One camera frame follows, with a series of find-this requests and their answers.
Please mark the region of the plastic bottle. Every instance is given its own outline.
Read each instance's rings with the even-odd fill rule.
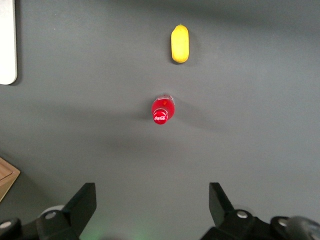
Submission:
[[[152,104],[151,113],[156,124],[165,124],[175,114],[174,98],[168,94],[158,96]]]

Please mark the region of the yellow toy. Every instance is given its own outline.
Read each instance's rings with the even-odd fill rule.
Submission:
[[[184,63],[189,57],[189,32],[183,25],[178,25],[171,33],[172,59]]]

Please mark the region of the coca-cola logo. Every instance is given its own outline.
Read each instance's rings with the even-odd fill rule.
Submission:
[[[154,120],[155,120],[155,121],[165,121],[165,120],[166,120],[166,117],[165,117],[165,116],[155,116],[155,117],[154,117]]]

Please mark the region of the gray surface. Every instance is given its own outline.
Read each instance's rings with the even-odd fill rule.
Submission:
[[[16,5],[0,156],[23,175],[2,218],[30,221],[95,182],[82,239],[197,240],[213,225],[215,181],[264,221],[320,221],[319,1]],[[178,24],[190,32],[181,65],[170,58]],[[150,106],[164,92],[176,115],[158,126]]]

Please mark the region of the bottle cap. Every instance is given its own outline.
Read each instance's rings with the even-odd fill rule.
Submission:
[[[165,124],[168,121],[168,112],[164,109],[155,110],[153,120],[156,124]]]

